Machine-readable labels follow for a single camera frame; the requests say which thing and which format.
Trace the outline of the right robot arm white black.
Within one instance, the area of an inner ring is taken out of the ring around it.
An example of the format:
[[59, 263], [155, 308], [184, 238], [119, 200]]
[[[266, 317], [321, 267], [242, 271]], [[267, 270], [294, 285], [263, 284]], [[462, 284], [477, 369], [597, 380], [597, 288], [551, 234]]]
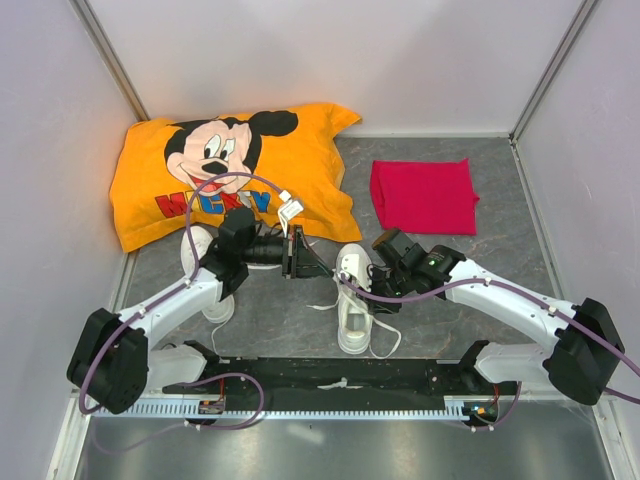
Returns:
[[491, 384], [549, 384], [583, 405], [598, 403], [621, 361], [624, 346], [608, 309], [587, 298], [579, 304], [552, 298], [499, 277], [443, 245], [425, 250], [399, 229], [372, 245], [383, 264], [374, 270], [370, 304], [397, 312], [411, 294], [432, 294], [478, 310], [528, 338], [500, 345], [478, 341], [458, 368], [467, 392]]

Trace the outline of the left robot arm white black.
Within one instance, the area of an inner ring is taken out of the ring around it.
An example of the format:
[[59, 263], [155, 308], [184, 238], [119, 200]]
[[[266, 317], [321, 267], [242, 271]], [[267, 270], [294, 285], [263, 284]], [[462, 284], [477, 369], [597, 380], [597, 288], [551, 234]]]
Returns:
[[208, 393], [219, 382], [218, 367], [202, 348], [157, 344], [198, 312], [222, 320], [233, 314], [232, 296], [249, 267], [278, 265], [284, 277], [332, 277], [308, 245], [301, 226], [282, 235], [262, 235], [254, 214], [236, 208], [224, 217], [198, 267], [151, 298], [112, 313], [91, 313], [67, 368], [66, 377], [113, 414], [131, 407], [149, 390], [187, 383]]

